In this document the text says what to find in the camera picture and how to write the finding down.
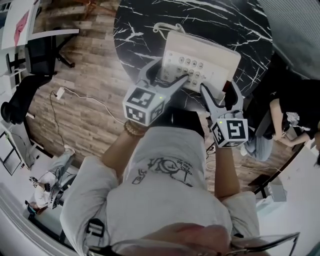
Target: white t-shirt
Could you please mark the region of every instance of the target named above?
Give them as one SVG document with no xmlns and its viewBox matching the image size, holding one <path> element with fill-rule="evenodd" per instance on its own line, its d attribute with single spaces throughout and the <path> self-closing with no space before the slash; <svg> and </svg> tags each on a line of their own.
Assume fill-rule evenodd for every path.
<svg viewBox="0 0 320 256">
<path fill-rule="evenodd" d="M 60 217 L 68 240 L 83 255 L 85 230 L 97 213 L 108 231 L 105 246 L 174 223 L 216 224 L 231 235 L 257 236 L 255 195 L 242 192 L 221 203 L 207 191 L 205 161 L 204 139 L 193 130 L 172 127 L 149 129 L 121 185 L 114 170 L 94 156 L 86 157 Z"/>
<path fill-rule="evenodd" d="M 56 183 L 56 176 L 49 171 L 43 175 L 39 182 L 43 184 L 49 183 L 50 188 L 52 188 Z M 40 209 L 48 205 L 48 202 L 50 201 L 50 195 L 51 193 L 45 191 L 45 189 L 41 186 L 36 186 L 34 191 L 34 199 Z"/>
</svg>

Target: white sneaker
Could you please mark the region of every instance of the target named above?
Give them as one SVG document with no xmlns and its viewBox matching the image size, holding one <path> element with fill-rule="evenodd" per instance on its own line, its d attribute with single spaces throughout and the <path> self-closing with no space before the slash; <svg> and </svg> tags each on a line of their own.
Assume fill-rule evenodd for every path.
<svg viewBox="0 0 320 256">
<path fill-rule="evenodd" d="M 73 154 L 76 153 L 75 149 L 67 144 L 64 145 L 65 151 L 70 150 Z"/>
<path fill-rule="evenodd" d="M 242 145 L 241 145 L 240 154 L 241 154 L 241 156 L 243 156 L 243 157 L 248 154 L 248 151 L 246 150 L 245 144 L 242 144 Z"/>
</svg>

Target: black marble table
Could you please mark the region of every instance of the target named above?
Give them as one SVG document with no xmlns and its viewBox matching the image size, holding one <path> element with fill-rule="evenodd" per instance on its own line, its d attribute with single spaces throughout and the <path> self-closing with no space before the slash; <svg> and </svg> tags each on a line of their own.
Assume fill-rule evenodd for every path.
<svg viewBox="0 0 320 256">
<path fill-rule="evenodd" d="M 136 82 L 140 69 L 162 57 L 169 28 L 154 32 L 157 23 L 180 24 L 198 36 L 241 54 L 233 80 L 244 97 L 259 84 L 272 55 L 272 34 L 257 0 L 122 0 L 114 21 L 113 38 L 123 68 Z M 199 93 L 183 88 L 175 105 L 203 110 Z"/>
</svg>

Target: telephone handset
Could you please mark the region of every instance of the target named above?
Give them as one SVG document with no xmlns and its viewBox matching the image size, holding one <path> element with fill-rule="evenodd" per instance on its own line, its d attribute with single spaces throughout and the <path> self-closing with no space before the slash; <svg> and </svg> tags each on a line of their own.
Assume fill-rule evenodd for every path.
<svg viewBox="0 0 320 256">
<path fill-rule="evenodd" d="M 224 86 L 231 82 L 241 55 L 214 42 L 170 31 L 166 40 L 160 79 L 171 83 L 188 74 L 184 87 L 200 92 L 204 83 L 213 97 L 222 100 Z"/>
</svg>

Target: red object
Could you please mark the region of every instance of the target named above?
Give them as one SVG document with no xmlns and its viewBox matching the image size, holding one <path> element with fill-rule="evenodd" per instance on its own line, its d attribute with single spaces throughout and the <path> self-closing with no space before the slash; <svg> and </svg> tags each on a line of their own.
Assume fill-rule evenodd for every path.
<svg viewBox="0 0 320 256">
<path fill-rule="evenodd" d="M 23 15 L 22 19 L 20 19 L 20 21 L 16 25 L 16 29 L 15 29 L 15 33 L 14 33 L 14 45 L 15 46 L 18 45 L 18 42 L 20 39 L 20 34 L 24 30 L 24 28 L 27 24 L 28 16 L 29 16 L 29 11 L 27 11 L 25 13 L 25 15 Z"/>
</svg>

